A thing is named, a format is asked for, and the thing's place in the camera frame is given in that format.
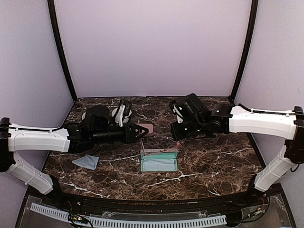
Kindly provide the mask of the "light blue cleaning cloth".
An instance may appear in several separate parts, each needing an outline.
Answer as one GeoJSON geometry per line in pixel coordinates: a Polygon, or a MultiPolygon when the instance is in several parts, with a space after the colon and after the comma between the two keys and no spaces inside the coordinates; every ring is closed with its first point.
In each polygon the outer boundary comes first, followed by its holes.
{"type": "Polygon", "coordinates": [[[142,163],[143,171],[176,171],[174,159],[145,159],[142,163]]]}

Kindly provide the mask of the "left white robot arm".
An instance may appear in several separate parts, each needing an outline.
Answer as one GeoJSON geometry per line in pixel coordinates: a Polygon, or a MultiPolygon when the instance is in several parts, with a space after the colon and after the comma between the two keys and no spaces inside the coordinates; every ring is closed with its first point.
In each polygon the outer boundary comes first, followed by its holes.
{"type": "Polygon", "coordinates": [[[96,105],[86,110],[80,123],[48,129],[12,124],[4,117],[0,121],[0,171],[15,176],[40,193],[57,207],[67,203],[55,177],[37,170],[20,157],[18,151],[56,151],[78,153],[88,151],[96,143],[135,143],[149,134],[149,129],[125,122],[131,109],[122,105],[114,114],[106,106],[96,105]]]}

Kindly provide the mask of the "grey case teal lining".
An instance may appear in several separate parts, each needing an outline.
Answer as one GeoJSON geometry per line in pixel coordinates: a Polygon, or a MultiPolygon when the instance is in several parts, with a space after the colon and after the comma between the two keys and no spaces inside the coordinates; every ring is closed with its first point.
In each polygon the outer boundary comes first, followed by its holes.
{"type": "Polygon", "coordinates": [[[141,172],[176,172],[177,149],[141,150],[141,172]]]}

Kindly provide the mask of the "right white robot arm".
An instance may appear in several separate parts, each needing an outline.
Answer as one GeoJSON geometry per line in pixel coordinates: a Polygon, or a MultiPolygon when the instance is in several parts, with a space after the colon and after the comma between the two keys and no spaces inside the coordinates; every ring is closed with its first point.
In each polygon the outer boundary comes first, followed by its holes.
{"type": "Polygon", "coordinates": [[[210,110],[196,94],[189,94],[179,101],[171,100],[169,107],[177,117],[171,123],[175,141],[200,134],[212,138],[216,133],[257,133],[285,140],[278,155],[252,179],[243,194],[242,201],[247,206],[253,206],[272,184],[304,162],[304,112],[299,106],[276,112],[242,104],[218,104],[210,110]]]}

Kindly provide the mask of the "clear pink sunglasses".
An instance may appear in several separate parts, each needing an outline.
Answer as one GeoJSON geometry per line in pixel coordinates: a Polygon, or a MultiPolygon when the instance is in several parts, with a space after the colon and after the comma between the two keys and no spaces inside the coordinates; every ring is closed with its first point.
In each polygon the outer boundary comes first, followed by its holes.
{"type": "Polygon", "coordinates": [[[178,149],[185,144],[185,139],[174,140],[172,136],[153,135],[139,140],[140,153],[143,156],[153,156],[170,152],[178,152],[178,149]]]}

